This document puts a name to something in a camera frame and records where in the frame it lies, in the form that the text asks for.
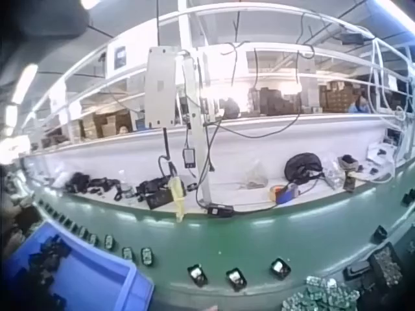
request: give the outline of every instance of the ceiling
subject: ceiling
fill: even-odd
[[[189,0],[189,4],[193,6],[222,2],[237,2],[237,0]],[[279,3],[315,10],[364,26],[391,45],[402,45],[415,40],[411,33],[407,32],[397,21],[391,19],[373,0],[252,0],[252,2]],[[176,10],[177,0],[160,0],[160,15]],[[155,0],[101,0],[89,11],[90,27],[88,30],[81,37],[53,51],[39,64],[38,74],[19,111],[18,128],[31,107],[62,73],[111,38],[154,18],[155,13]],[[235,41],[233,22],[236,23],[236,20],[237,13],[235,12],[200,17],[191,16],[193,44],[195,46],[204,45],[205,36],[210,45]],[[330,31],[322,30],[324,25],[319,20],[304,18],[304,26],[303,36],[299,43],[319,45],[355,55],[361,55],[371,49],[370,42],[362,47],[355,47],[341,46],[336,40],[328,39],[338,29],[330,27]],[[300,30],[300,16],[270,12],[241,12],[237,41],[295,43],[300,35]],[[160,44],[180,45],[177,23],[160,28]],[[261,68],[292,66],[286,58],[285,55],[276,56],[272,53],[263,53],[259,56],[259,68],[262,70]],[[250,56],[248,53],[249,67],[252,67],[253,61],[252,55]],[[330,63],[325,60],[318,60],[317,64],[322,69],[330,68]],[[67,81],[67,90],[69,92],[83,91],[87,86],[102,80],[102,77],[102,65],[99,62],[93,62]],[[45,104],[39,110],[38,118],[42,119],[50,114],[47,106]]]

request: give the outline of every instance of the fluorescent light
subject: fluorescent light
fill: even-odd
[[[91,10],[99,2],[100,0],[80,0],[80,4],[84,7],[85,10]]]
[[[15,105],[6,106],[6,125],[14,128],[18,123],[18,107]]]
[[[409,31],[415,34],[415,22],[409,18],[397,5],[391,0],[376,0],[377,4],[384,8],[390,15],[398,20]]]
[[[13,135],[14,128],[9,128],[8,126],[5,128],[5,135],[11,136]]]
[[[34,63],[30,63],[28,64],[28,66],[26,66],[26,68],[24,68],[23,72],[21,73],[19,82],[16,86],[16,89],[14,90],[12,102],[19,105],[23,102],[27,90],[29,89],[29,86],[32,84],[34,76],[37,72],[38,66]]]

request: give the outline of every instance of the green conveyor belt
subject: green conveyor belt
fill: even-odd
[[[42,197],[101,240],[105,234],[113,235],[119,256],[125,246],[132,247],[137,258],[141,248],[152,248],[155,266],[139,263],[155,284],[151,310],[202,310],[213,305],[220,310],[279,310],[282,300],[298,290],[306,276],[331,275],[369,254],[375,248],[370,237],[379,224],[393,233],[415,221],[410,209],[400,204],[404,193],[415,187],[414,162],[398,170],[394,181],[364,185],[353,194],[230,219],[186,215],[180,224],[169,213],[132,211],[30,187],[37,199]],[[277,257],[292,268],[285,281],[269,272]],[[186,268],[196,263],[209,279],[203,288],[197,288],[187,274]],[[239,293],[225,279],[225,271],[234,267],[248,281]]]

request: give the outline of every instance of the blue plastic bin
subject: blue plastic bin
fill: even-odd
[[[40,244],[56,234],[72,251],[61,259],[49,292],[66,299],[67,311],[148,309],[154,285],[134,264],[105,253],[50,222],[45,222],[5,262],[6,279],[12,282],[21,268],[28,269],[29,255],[38,253]]]

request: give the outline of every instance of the worker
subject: worker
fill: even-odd
[[[122,134],[127,134],[127,133],[129,133],[128,128],[125,125],[122,125],[119,128],[118,134],[119,135],[122,135]]]
[[[368,99],[364,93],[359,94],[356,101],[350,105],[348,113],[370,113]]]
[[[221,98],[219,100],[219,107],[224,110],[224,119],[236,119],[241,112],[236,101],[230,97],[227,100]]]

